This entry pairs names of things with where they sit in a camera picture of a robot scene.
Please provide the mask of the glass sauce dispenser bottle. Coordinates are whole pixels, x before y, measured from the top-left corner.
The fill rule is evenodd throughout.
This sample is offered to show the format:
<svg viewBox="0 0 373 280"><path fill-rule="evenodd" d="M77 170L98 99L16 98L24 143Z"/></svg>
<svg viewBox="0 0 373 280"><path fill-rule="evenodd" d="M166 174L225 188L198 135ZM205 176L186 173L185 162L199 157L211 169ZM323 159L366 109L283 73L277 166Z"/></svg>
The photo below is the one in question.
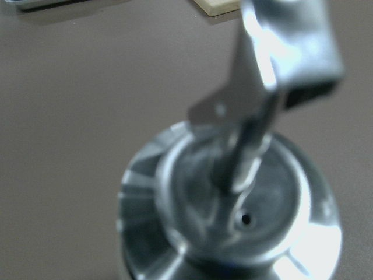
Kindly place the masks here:
<svg viewBox="0 0 373 280"><path fill-rule="evenodd" d="M242 1L227 83L124 173L123 278L332 279L343 241L333 192L273 123L343 72L326 1Z"/></svg>

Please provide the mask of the silver kitchen scale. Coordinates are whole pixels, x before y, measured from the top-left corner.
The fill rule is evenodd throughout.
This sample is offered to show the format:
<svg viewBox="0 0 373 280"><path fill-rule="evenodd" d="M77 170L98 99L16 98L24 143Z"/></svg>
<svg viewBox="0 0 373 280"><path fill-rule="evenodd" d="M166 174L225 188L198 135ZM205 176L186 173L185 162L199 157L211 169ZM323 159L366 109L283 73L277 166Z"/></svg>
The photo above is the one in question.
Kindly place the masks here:
<svg viewBox="0 0 373 280"><path fill-rule="evenodd" d="M4 0L4 2L17 7L18 10L27 11L55 4L65 4L69 0Z"/></svg>

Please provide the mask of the wooden cutting board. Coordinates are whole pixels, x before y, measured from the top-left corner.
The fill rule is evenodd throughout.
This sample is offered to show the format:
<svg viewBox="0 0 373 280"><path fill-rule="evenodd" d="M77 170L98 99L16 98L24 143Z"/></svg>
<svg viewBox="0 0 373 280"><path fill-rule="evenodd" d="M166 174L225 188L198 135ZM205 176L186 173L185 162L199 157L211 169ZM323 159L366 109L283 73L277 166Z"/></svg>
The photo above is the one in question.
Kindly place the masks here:
<svg viewBox="0 0 373 280"><path fill-rule="evenodd" d="M223 15L240 9L240 0L194 0L209 17Z"/></svg>

